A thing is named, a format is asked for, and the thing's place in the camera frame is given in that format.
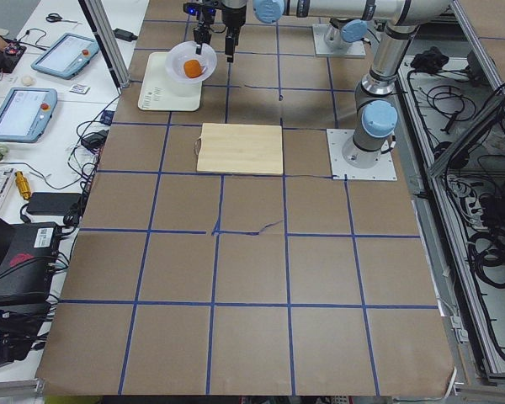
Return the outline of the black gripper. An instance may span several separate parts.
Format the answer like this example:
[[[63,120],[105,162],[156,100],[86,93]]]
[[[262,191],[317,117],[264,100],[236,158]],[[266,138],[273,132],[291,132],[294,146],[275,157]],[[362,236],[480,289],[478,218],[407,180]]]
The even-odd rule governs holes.
[[[226,26],[225,55],[227,62],[234,62],[234,47],[238,46],[241,27],[246,23],[247,0],[222,0],[222,22]],[[210,28],[194,29],[195,53],[202,54],[203,45],[211,40]]]

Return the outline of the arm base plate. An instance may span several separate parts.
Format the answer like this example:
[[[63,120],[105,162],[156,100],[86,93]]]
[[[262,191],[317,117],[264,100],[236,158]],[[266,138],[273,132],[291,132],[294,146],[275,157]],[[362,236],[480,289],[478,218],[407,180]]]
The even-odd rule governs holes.
[[[354,130],[327,129],[332,178],[336,180],[396,181],[396,169],[388,140],[378,151],[362,151],[354,145]]]
[[[354,59],[364,59],[366,56],[362,40],[343,41],[340,30],[331,24],[313,24],[312,37],[316,56]]]

